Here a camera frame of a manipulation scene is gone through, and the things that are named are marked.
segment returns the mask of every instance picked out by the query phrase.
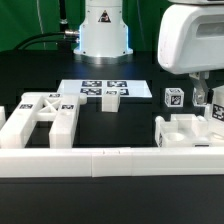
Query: black cable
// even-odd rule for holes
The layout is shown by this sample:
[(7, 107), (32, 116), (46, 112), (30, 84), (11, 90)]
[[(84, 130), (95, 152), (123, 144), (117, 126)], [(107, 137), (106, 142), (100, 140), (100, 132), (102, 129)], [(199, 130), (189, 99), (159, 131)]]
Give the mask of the black cable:
[(39, 43), (56, 43), (59, 40), (38, 40), (38, 41), (33, 41), (31, 43), (26, 44), (24, 47), (22, 47), (22, 50), (25, 50), (27, 47), (33, 45), (33, 44), (39, 44)]
[(143, 43), (144, 50), (146, 50), (146, 42), (145, 42), (145, 36), (144, 36), (144, 30), (143, 30), (143, 24), (142, 24), (142, 19), (141, 19), (140, 2), (139, 2), (139, 0), (136, 0), (136, 1), (137, 1), (138, 21), (139, 21), (139, 25), (140, 25), (140, 31), (141, 31), (141, 37), (142, 37), (142, 43)]
[(43, 38), (43, 37), (59, 36), (59, 35), (64, 35), (64, 34), (65, 34), (64, 32), (56, 32), (56, 33), (44, 33), (44, 34), (32, 36), (32, 37), (29, 37), (26, 40), (22, 41), (20, 44), (18, 44), (14, 48), (14, 50), (19, 50), (20, 47), (22, 47), (24, 44), (29, 43), (32, 40), (36, 40), (36, 39)]

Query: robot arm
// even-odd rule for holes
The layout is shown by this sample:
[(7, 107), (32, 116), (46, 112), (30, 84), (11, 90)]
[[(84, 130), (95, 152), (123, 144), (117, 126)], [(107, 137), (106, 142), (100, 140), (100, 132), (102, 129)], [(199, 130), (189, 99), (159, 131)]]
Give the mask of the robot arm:
[[(185, 0), (178, 3), (204, 0)], [(158, 60), (160, 65), (173, 74), (190, 74), (196, 88), (198, 103), (211, 99), (205, 79), (209, 71), (224, 68), (224, 1), (223, 5), (175, 4), (162, 19)]]

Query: black and white pattern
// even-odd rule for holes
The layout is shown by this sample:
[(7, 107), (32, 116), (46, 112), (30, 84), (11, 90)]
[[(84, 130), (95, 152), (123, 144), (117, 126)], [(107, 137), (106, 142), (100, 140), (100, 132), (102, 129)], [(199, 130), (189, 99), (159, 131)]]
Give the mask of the black and white pattern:
[(171, 105), (181, 105), (181, 96), (171, 96)]
[(19, 109), (31, 109), (33, 104), (22, 104)]
[(224, 121), (224, 107), (214, 104), (212, 117), (217, 120)]
[(128, 89), (120, 89), (120, 95), (122, 95), (122, 96), (129, 96)]
[(74, 108), (74, 105), (62, 105), (62, 110), (72, 110)]
[(60, 96), (61, 96), (61, 94), (59, 94), (59, 93), (52, 93), (49, 95), (49, 97), (51, 97), (51, 98), (59, 98)]
[(102, 81), (83, 81), (82, 86), (83, 87), (101, 87)]
[(106, 94), (108, 94), (108, 95), (117, 95), (117, 91), (107, 91)]
[(87, 95), (92, 95), (92, 96), (94, 96), (94, 95), (102, 95), (102, 90), (101, 89), (99, 89), (99, 88), (82, 88), (81, 89), (81, 93), (85, 93), (85, 94), (87, 94)]
[(169, 89), (171, 93), (180, 93), (179, 89)]
[(107, 81), (107, 87), (127, 87), (126, 81)]

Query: white plastic part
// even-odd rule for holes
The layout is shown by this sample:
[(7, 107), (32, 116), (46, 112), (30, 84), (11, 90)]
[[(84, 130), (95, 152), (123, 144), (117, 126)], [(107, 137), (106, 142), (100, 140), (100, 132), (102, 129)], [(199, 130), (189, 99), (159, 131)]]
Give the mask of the white plastic part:
[(120, 105), (120, 89), (107, 88), (102, 96), (103, 112), (118, 112)]
[(72, 148), (79, 114), (79, 97), (64, 96), (49, 133), (51, 148)]
[(224, 137), (224, 86), (213, 89), (214, 96), (212, 104), (206, 108), (205, 114), (208, 114), (209, 131), (215, 136)]
[(122, 19), (122, 0), (86, 0), (85, 11), (75, 54), (117, 58), (133, 53), (128, 47), (128, 27)]
[(224, 174), (223, 148), (0, 150), (0, 178), (201, 174)]
[(174, 74), (224, 68), (224, 5), (173, 5), (165, 12), (158, 60)]
[(26, 93), (0, 131), (1, 148), (24, 148), (37, 121), (53, 121), (50, 148), (71, 148), (85, 94)]
[(224, 4), (222, 0), (169, 0), (170, 2), (175, 3), (184, 3), (184, 4), (196, 4), (196, 5), (217, 5)]
[(155, 140), (159, 147), (224, 146), (224, 138), (209, 130), (210, 121), (193, 114), (172, 114), (170, 121), (156, 118)]
[(106, 149), (94, 153), (92, 157), (92, 176), (131, 176), (132, 153), (130, 150)]
[(165, 89), (165, 103), (168, 107), (183, 107), (184, 92), (180, 88)]
[(3, 125), (5, 124), (5, 108), (0, 107), (0, 130), (2, 129)]

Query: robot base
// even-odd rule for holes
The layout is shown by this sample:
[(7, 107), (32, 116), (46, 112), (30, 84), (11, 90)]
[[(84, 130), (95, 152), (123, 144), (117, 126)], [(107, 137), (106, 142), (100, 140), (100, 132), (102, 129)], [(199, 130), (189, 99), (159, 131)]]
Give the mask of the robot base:
[(125, 54), (119, 57), (91, 57), (83, 54), (74, 54), (76, 61), (82, 61), (90, 64), (120, 64), (130, 62), (133, 58), (133, 54)]

